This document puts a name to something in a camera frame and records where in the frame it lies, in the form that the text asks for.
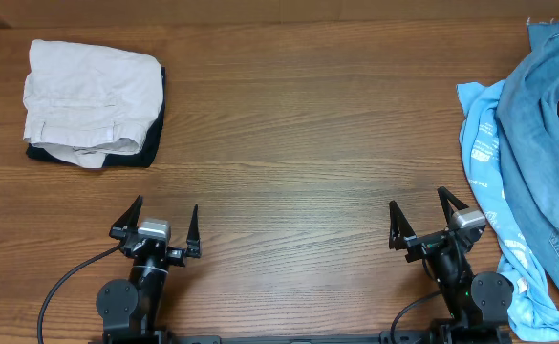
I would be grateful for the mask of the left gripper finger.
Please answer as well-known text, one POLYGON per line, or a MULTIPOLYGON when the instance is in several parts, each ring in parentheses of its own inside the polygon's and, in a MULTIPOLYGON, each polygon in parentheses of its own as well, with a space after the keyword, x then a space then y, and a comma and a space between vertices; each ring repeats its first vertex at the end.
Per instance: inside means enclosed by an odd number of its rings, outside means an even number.
POLYGON ((193 208, 186 243, 188 249, 200 248, 199 217, 197 205, 195 205, 193 208))
POLYGON ((130 207, 113 223, 112 229, 127 230, 137 227, 142 205, 143 197, 138 195, 130 207))

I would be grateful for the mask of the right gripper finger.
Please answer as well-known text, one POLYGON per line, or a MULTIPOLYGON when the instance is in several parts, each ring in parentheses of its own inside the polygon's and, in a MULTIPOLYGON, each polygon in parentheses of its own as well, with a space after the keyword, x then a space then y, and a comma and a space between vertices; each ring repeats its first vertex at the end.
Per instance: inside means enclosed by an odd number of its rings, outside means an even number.
POLYGON ((441 201, 441 207, 444 214, 444 218, 447 223, 450 222, 453 214, 458 210, 464 210, 468 208, 468 205, 458 199, 453 193, 451 193, 446 187, 441 186, 437 189, 439 199, 441 201))
POLYGON ((417 235, 396 201, 391 201, 389 203, 389 210, 389 248, 394 250, 407 249, 407 242, 414 240, 417 235))

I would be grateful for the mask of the blue denim jeans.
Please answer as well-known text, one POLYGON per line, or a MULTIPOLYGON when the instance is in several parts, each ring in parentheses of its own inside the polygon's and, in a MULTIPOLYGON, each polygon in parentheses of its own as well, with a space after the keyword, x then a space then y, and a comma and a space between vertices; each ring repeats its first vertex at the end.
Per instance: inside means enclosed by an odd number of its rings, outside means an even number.
POLYGON ((559 21, 527 27, 530 54, 505 81, 496 118, 506 201, 559 289, 559 21))

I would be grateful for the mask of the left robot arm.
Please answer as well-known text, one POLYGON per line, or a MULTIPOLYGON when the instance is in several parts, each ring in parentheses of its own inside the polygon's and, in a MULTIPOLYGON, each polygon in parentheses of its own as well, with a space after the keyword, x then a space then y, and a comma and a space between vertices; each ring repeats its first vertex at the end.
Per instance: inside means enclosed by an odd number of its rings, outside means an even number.
POLYGON ((184 267, 189 258, 202 256, 197 208, 182 248, 170 244, 171 225, 165 220, 139 220, 142 204, 138 196, 109 231, 118 240, 118 251, 133 265, 128 278, 112 280, 98 292, 104 343, 173 343, 174 334, 156 325, 169 268, 184 267))

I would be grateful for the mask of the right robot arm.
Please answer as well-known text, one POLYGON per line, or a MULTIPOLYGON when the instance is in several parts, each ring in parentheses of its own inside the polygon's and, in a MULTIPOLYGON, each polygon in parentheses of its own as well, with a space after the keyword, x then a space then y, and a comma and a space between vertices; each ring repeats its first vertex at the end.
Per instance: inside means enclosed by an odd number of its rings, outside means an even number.
POLYGON ((466 259, 481 239, 486 218, 480 209, 470 207, 445 187, 438 189, 446 227, 419 237, 398 203, 389 203, 389 248, 404 250, 409 263, 421 261, 424 271, 438 290, 402 309, 391 327, 379 335, 381 343, 421 344, 505 344, 512 341, 508 308, 514 286, 498 272, 474 273, 466 259), (425 331, 398 329, 399 320, 413 308, 441 296, 449 311, 447 319, 434 319, 425 331))

